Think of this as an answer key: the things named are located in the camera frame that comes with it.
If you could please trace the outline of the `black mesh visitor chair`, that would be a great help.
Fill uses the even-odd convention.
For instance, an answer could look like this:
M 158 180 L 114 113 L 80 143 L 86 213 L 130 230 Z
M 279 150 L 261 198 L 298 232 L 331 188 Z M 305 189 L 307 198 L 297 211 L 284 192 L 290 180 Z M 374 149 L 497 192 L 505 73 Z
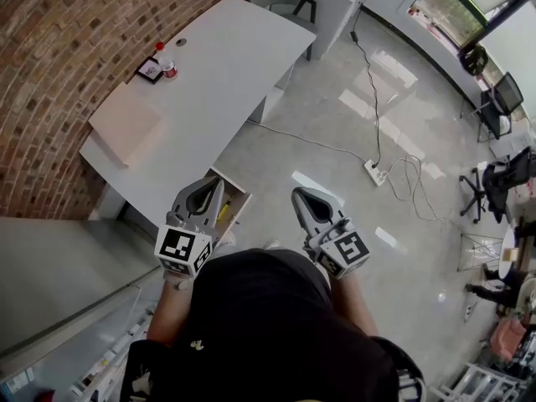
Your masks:
M 509 72 L 494 86 L 481 93 L 481 104 L 476 109 L 476 114 L 481 126 L 487 128 L 489 140 L 499 140 L 512 131 L 512 114 L 523 101 L 523 94 Z M 508 123 L 504 134 L 501 133 L 502 117 L 505 117 Z

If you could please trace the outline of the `person's black t-shirt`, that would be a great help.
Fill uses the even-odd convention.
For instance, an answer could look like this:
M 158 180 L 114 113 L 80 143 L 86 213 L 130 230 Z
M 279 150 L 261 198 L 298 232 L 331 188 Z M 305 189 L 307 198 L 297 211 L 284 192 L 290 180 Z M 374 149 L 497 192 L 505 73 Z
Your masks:
M 305 256 L 250 249 L 209 260 L 172 346 L 130 346 L 120 402 L 403 402 L 425 391 L 412 358 L 333 308 Z

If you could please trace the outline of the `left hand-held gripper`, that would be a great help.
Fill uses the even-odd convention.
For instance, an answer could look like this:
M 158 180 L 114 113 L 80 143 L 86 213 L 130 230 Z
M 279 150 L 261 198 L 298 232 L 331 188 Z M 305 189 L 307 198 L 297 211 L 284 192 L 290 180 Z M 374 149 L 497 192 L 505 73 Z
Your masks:
M 166 271 L 195 278 L 214 251 L 224 181 L 206 177 L 182 189 L 159 227 L 154 255 Z

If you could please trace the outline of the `person's right forearm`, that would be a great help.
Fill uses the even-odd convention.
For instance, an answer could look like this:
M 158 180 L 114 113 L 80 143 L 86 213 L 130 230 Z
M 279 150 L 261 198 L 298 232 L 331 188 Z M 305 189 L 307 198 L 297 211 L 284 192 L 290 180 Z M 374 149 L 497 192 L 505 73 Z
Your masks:
M 377 337 L 379 332 L 363 297 L 357 272 L 354 271 L 340 279 L 330 276 L 329 281 L 334 310 L 366 335 Z

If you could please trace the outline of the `small black picture frame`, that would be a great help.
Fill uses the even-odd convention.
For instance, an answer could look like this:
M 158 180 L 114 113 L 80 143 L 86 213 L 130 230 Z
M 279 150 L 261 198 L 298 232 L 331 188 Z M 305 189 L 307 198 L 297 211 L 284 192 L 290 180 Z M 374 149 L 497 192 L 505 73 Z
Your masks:
M 135 74 L 155 85 L 162 77 L 163 72 L 157 60 L 151 56 L 147 57 L 136 69 Z

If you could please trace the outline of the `white power strip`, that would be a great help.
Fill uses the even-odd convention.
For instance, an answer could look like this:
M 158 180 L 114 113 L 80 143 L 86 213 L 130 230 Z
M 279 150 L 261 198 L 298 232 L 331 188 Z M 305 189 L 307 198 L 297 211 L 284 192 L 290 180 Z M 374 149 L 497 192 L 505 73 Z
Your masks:
M 386 181 L 388 173 L 379 170 L 378 166 L 372 160 L 366 161 L 363 168 L 376 187 L 382 186 Z

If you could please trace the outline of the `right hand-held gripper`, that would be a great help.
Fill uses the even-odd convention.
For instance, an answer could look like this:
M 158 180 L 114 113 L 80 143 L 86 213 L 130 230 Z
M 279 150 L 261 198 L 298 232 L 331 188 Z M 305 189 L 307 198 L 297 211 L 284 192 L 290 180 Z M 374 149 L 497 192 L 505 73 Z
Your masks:
M 341 205 L 332 195 L 315 188 L 297 187 L 292 190 L 291 202 L 308 235 L 304 250 L 332 278 L 343 278 L 369 259 L 370 251 L 350 218 L 341 218 L 323 230 L 334 217 L 342 215 Z

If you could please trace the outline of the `small round white table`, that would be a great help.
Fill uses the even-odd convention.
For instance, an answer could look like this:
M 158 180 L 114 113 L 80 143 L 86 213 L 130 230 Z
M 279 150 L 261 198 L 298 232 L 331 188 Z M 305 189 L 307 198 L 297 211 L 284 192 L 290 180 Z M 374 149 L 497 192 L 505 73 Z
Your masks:
M 518 247 L 516 246 L 516 238 L 514 229 L 509 226 L 503 237 L 498 261 L 498 274 L 500 278 L 508 275 L 512 266 L 518 260 Z

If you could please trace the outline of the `blue white label sticker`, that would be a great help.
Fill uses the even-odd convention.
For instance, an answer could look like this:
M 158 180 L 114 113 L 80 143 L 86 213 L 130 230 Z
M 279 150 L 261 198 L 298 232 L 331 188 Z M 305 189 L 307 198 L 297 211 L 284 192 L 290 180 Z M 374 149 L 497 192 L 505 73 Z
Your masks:
M 0 384 L 0 390 L 6 395 L 13 395 L 20 389 L 34 381 L 34 372 L 31 367 Z

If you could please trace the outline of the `white desk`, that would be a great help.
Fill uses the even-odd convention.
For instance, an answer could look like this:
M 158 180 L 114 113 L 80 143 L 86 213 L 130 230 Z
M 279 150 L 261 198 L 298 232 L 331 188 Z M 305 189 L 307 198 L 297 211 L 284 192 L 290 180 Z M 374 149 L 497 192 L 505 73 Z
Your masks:
M 313 33 L 244 0 L 222 0 L 170 41 L 178 74 L 126 88 L 163 128 L 130 167 L 90 135 L 81 156 L 155 225 L 177 193 L 200 179 L 276 83 L 314 41 Z

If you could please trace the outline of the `black framed window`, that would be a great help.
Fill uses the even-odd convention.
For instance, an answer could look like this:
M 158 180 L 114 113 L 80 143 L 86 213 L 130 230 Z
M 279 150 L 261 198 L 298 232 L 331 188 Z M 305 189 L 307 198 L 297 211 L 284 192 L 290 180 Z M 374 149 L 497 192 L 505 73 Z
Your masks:
M 410 15 L 446 47 L 466 52 L 533 0 L 415 0 Z

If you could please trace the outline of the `flat beige cardboard box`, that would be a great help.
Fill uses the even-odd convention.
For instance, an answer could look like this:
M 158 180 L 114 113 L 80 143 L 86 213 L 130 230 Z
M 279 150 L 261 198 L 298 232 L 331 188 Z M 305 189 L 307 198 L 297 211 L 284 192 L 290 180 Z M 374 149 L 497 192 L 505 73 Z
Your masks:
M 164 119 L 125 83 L 120 83 L 89 119 L 105 154 L 131 167 L 154 146 L 164 131 Z

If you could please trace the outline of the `person's left forearm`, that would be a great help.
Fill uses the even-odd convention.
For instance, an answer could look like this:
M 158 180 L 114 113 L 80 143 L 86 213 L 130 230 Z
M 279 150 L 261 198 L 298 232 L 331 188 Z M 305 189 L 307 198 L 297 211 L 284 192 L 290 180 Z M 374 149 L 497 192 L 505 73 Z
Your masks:
M 147 340 L 172 346 L 190 312 L 194 279 L 164 271 L 162 293 L 147 329 Z

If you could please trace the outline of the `white drawer with brown inside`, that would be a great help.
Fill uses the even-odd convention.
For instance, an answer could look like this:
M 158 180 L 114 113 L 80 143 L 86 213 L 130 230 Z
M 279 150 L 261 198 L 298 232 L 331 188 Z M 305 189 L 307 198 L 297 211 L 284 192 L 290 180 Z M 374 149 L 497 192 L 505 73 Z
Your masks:
M 244 190 L 239 184 L 233 181 L 231 178 L 220 172 L 215 167 L 211 167 L 207 173 L 207 176 L 218 176 L 224 181 L 224 196 L 223 204 L 229 198 L 233 198 L 229 208 L 222 219 L 218 219 L 215 225 L 217 236 L 214 238 L 213 247 L 216 249 L 220 240 L 224 235 L 230 232 L 240 216 L 244 212 L 247 204 L 250 202 L 252 195 Z

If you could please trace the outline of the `white refrigerator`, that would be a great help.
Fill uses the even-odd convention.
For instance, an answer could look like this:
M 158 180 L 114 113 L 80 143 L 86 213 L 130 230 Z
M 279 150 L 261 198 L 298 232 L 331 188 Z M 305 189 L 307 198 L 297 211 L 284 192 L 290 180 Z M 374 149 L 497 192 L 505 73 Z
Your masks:
M 104 400 L 162 289 L 152 243 L 115 220 L 0 218 L 1 402 Z

